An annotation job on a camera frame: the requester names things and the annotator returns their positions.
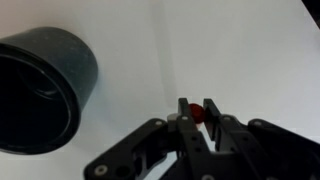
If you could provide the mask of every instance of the black cylindrical container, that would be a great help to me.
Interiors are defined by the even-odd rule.
[[[65,30],[0,39],[0,150],[40,154],[69,142],[97,69],[89,47]]]

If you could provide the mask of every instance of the white surface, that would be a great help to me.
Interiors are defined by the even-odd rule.
[[[300,0],[2,0],[0,24],[0,37],[69,30],[100,69],[72,142],[41,156],[0,153],[3,180],[82,179],[147,119],[176,112],[178,97],[213,98],[243,123],[260,117],[320,142],[320,33]]]

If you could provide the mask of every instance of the black cup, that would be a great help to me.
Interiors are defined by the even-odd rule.
[[[89,47],[65,30],[0,39],[0,150],[40,154],[69,142],[97,71]]]

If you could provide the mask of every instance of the red object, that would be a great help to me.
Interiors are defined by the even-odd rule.
[[[194,122],[196,124],[202,123],[205,118],[205,112],[203,107],[198,104],[190,104],[189,107],[190,107]]]

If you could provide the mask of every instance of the white table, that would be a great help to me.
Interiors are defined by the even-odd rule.
[[[100,69],[71,143],[0,153],[2,180],[83,179],[97,155],[176,112],[178,97],[212,98],[243,123],[260,117],[320,142],[320,32],[300,0],[2,1],[0,37],[60,27],[88,43]]]

